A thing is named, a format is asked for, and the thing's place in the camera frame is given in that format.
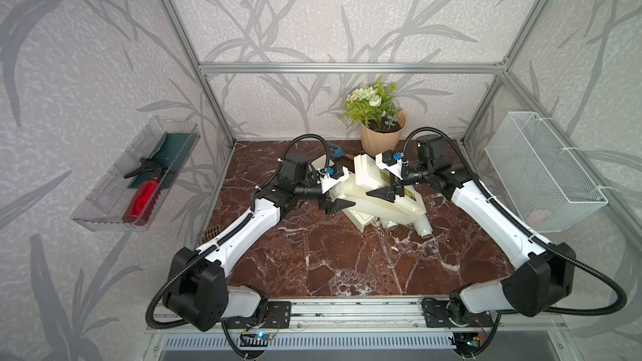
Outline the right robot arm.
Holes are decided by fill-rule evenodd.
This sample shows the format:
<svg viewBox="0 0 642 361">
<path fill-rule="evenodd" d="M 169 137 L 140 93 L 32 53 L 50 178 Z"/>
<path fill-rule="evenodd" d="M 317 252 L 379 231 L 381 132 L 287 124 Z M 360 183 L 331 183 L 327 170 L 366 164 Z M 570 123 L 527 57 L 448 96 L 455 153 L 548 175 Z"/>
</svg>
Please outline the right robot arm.
<svg viewBox="0 0 642 361">
<path fill-rule="evenodd" d="M 402 152 L 380 153 L 370 165 L 385 184 L 368 194 L 394 203 L 406 195 L 407 186 L 428 185 L 466 212 L 513 265 L 513 274 L 504 279 L 475 283 L 452 293 L 447 305 L 451 321 L 464 324 L 474 314 L 488 311 L 534 317 L 568 297 L 573 287 L 574 250 L 566 244 L 552 250 L 537 245 L 538 233 L 497 203 L 465 165 L 451 164 L 447 143 L 439 136 L 418 140 L 416 165 Z"/>
</svg>

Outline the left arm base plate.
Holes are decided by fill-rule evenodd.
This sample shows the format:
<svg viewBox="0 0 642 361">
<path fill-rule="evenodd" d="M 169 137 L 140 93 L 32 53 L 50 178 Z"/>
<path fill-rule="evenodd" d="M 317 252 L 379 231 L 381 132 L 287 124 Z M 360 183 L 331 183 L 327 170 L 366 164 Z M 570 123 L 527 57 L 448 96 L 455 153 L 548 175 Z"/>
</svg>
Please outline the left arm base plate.
<svg viewBox="0 0 642 361">
<path fill-rule="evenodd" d="M 287 329 L 292 316 L 292 305 L 287 301 L 269 300 L 260 303 L 252 316 L 224 319 L 223 325 L 228 329 L 250 329 L 257 326 L 268 329 Z"/>
</svg>

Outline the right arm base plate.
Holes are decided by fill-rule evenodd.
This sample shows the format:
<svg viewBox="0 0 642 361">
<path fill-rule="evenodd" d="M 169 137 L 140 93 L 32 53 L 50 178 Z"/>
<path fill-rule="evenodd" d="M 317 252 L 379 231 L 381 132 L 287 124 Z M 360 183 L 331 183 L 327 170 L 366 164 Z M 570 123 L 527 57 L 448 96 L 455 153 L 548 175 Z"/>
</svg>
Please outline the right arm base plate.
<svg viewBox="0 0 642 361">
<path fill-rule="evenodd" d="M 421 300 L 421 311 L 428 328 L 491 328 L 494 324 L 490 312 L 471 314 L 458 302 L 424 297 Z"/>
</svg>

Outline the cream dispenser base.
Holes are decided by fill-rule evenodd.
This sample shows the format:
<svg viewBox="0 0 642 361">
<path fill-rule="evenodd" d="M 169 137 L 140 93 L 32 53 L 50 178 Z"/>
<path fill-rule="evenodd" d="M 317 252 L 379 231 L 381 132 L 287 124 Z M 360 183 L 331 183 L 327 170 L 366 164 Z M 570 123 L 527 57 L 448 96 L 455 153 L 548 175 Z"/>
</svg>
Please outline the cream dispenser base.
<svg viewBox="0 0 642 361">
<path fill-rule="evenodd" d="M 363 231 L 369 224 L 381 225 L 379 223 L 379 218 L 389 218 L 401 221 L 406 219 L 412 220 L 418 217 L 417 215 L 406 215 L 403 213 L 393 212 L 391 210 L 384 209 L 383 207 L 378 207 L 376 204 L 367 200 L 367 195 L 364 189 L 356 184 L 354 171 L 349 172 L 349 179 L 346 182 L 341 182 L 339 185 L 332 188 L 329 195 L 333 200 L 342 198 L 355 202 L 355 205 L 351 208 L 345 209 L 344 213 L 360 231 Z"/>
</svg>

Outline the plastic wrap roll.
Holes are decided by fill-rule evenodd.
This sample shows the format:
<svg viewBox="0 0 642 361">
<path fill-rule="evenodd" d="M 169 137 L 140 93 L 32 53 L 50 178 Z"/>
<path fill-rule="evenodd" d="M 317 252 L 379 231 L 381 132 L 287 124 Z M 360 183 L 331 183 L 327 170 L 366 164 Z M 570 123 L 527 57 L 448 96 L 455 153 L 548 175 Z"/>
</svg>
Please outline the plastic wrap roll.
<svg viewBox="0 0 642 361">
<path fill-rule="evenodd" d="M 427 218 L 426 214 L 422 214 L 412 220 L 393 220 L 386 218 L 379 218 L 379 223 L 382 227 L 388 230 L 395 230 L 399 226 L 412 227 L 417 235 L 422 239 L 428 239 L 433 235 L 433 228 Z"/>
</svg>

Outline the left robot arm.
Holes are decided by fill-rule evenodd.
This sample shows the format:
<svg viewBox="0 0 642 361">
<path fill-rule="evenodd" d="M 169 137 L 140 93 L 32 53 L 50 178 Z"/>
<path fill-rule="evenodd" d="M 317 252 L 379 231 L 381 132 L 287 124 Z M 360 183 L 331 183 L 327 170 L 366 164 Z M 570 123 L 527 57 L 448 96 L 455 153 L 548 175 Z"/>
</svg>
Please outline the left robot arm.
<svg viewBox="0 0 642 361">
<path fill-rule="evenodd" d="M 261 321 L 267 299 L 250 287 L 229 285 L 232 269 L 301 202 L 316 200 L 328 215 L 353 207 L 354 202 L 330 197 L 331 189 L 348 179 L 349 169 L 342 165 L 325 162 L 313 170 L 305 155 L 282 158 L 274 179 L 255 190 L 249 208 L 237 220 L 197 249 L 184 247 L 176 253 L 167 282 L 145 312 L 147 325 L 170 329 L 190 324 L 206 332 L 229 319 Z"/>
</svg>

